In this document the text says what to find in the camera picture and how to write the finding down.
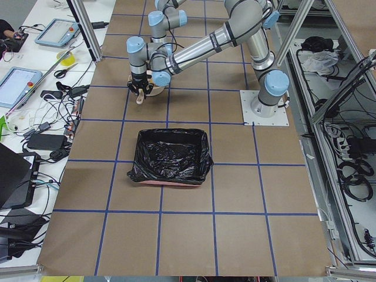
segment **small tool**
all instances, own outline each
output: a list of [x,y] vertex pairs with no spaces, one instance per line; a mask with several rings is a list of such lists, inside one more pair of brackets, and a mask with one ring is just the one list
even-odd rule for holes
[[64,78],[66,76],[66,73],[76,65],[77,65],[77,63],[68,67],[67,69],[57,70],[56,72],[53,73],[53,76],[56,77],[56,78]]

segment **white cloth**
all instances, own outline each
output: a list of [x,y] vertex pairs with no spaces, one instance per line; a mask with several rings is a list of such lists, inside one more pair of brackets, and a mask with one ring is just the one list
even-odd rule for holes
[[302,67],[307,72],[317,72],[319,75],[329,75],[333,72],[332,66],[338,62],[338,54],[322,51],[312,54]]

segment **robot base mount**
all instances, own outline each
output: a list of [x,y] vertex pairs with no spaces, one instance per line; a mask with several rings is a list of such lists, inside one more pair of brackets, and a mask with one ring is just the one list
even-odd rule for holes
[[[241,109],[243,111],[243,121],[244,125],[255,125],[255,126],[289,126],[286,109],[285,107],[274,108],[276,111],[272,117],[261,117],[254,113],[251,108],[252,101],[257,99],[259,91],[257,90],[241,90]],[[281,99],[278,103],[279,106],[284,104]]]

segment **blue joint cap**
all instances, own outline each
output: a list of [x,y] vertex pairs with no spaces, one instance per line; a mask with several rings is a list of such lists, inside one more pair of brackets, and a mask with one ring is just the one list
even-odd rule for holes
[[152,78],[157,86],[167,86],[171,81],[170,74],[165,71],[153,72]]
[[172,44],[166,44],[164,47],[166,48],[167,55],[170,56],[172,54]]
[[279,18],[280,18],[279,11],[274,11],[264,21],[263,28],[272,28],[276,24],[276,22],[279,20]]
[[280,70],[269,72],[265,78],[265,88],[269,94],[274,97],[284,95],[289,84],[290,80],[288,79],[288,76]]
[[186,25],[187,22],[188,22],[188,17],[187,17],[187,13],[186,11],[184,10],[179,10],[179,20],[180,20],[180,25],[179,26],[183,26],[183,25]]
[[145,41],[143,38],[138,36],[133,36],[127,40],[127,52],[129,54],[136,53],[140,51],[145,46]]
[[149,26],[155,26],[163,21],[164,14],[161,11],[153,11],[148,14],[147,18],[149,19]]

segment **floor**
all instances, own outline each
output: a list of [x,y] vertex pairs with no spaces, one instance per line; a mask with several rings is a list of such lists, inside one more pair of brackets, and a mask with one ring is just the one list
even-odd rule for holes
[[[324,276],[331,263],[290,109],[289,127],[243,125],[239,89],[259,88],[246,48],[198,63],[142,106],[129,93],[125,41],[148,40],[153,3],[115,5],[39,258],[46,274]],[[182,9],[183,46],[227,18],[223,1]],[[126,176],[138,131],[166,127],[207,132],[214,166],[200,188]]]

